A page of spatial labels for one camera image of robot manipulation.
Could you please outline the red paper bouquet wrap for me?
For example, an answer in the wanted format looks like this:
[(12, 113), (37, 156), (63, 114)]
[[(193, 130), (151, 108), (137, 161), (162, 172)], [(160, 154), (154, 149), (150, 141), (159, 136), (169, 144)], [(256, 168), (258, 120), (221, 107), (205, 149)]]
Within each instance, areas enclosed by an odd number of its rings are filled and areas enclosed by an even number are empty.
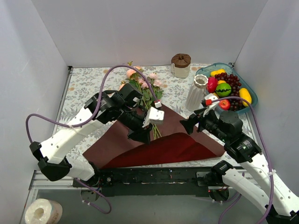
[(186, 133), (181, 115), (163, 105), (164, 122), (158, 126), (162, 135), (150, 144), (128, 139), (128, 129), (119, 121), (100, 137), (83, 156), (101, 169), (198, 161), (221, 157), (224, 147), (203, 132)]

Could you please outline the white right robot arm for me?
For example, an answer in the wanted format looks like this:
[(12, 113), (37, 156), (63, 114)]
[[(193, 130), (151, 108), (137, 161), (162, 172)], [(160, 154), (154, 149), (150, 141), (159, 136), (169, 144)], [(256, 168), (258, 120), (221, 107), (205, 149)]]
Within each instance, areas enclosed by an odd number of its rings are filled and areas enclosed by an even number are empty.
[(223, 111), (219, 117), (214, 111), (204, 114), (200, 109), (180, 123), (188, 134), (194, 127), (207, 130), (224, 142), (224, 149), (257, 182), (253, 184), (227, 161), (220, 161), (211, 169), (211, 179), (216, 185), (226, 184), (255, 205), (269, 224), (297, 224), (299, 222), (299, 198), (269, 167), (261, 148), (243, 133), (243, 122), (236, 112)]

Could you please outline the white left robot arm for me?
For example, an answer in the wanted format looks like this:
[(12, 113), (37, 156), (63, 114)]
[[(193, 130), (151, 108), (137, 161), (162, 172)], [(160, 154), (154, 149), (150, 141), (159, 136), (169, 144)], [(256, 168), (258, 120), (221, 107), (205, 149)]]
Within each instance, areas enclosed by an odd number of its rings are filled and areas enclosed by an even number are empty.
[(115, 120), (129, 129), (128, 138), (149, 144), (150, 119), (156, 109), (152, 107), (144, 114), (138, 114), (135, 108), (141, 99), (141, 93), (130, 84), (125, 84), (119, 91), (103, 91), (92, 96), (66, 129), (41, 143), (31, 143), (30, 150), (38, 160), (40, 171), (52, 182), (69, 176), (83, 180), (90, 187), (96, 186), (100, 178), (94, 167), (66, 155), (102, 124)]

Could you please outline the pink artificial flower bunch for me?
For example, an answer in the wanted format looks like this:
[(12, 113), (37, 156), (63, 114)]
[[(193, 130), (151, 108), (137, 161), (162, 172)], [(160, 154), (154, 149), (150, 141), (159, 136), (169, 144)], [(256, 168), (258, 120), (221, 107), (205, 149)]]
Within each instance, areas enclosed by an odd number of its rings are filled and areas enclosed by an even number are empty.
[(143, 112), (146, 112), (147, 115), (150, 108), (154, 107), (156, 103), (150, 88), (153, 90), (154, 95), (160, 103), (159, 100), (164, 92), (162, 89), (162, 82), (157, 78), (156, 72), (144, 75), (144, 79), (138, 72), (136, 72), (136, 70), (127, 69), (126, 76), (127, 78), (121, 82), (119, 90), (121, 90), (125, 84), (131, 84), (136, 88), (142, 94), (142, 99), (139, 101), (138, 108)]

